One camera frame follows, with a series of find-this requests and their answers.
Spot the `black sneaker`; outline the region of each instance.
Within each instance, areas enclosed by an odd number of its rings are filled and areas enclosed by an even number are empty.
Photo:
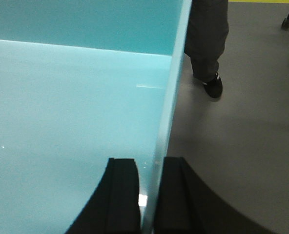
[[[203,82],[203,86],[211,98],[219,98],[222,95],[223,83],[218,73],[216,73],[213,80],[206,83]]]

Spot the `light blue panel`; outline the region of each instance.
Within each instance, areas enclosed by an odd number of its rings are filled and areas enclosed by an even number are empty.
[[[0,0],[0,234],[62,234],[109,157],[135,158],[150,233],[190,4]]]
[[[171,56],[0,41],[0,234],[62,234],[109,157],[147,195]]]
[[[0,0],[0,39],[172,55],[183,0]]]

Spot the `gray pants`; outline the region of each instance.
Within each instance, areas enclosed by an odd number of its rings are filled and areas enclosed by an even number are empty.
[[[228,0],[193,0],[185,53],[191,58],[194,76],[208,82],[218,72],[218,58],[229,32]]]

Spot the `gray floor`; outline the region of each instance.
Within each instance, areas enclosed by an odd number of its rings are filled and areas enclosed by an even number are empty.
[[[223,96],[208,98],[185,57],[168,150],[280,234],[289,234],[289,31],[280,29],[288,12],[289,4],[230,3]]]

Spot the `chair caster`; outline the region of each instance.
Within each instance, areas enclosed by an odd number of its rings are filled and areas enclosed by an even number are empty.
[[[289,28],[289,19],[285,18],[281,24],[282,29],[288,29]]]

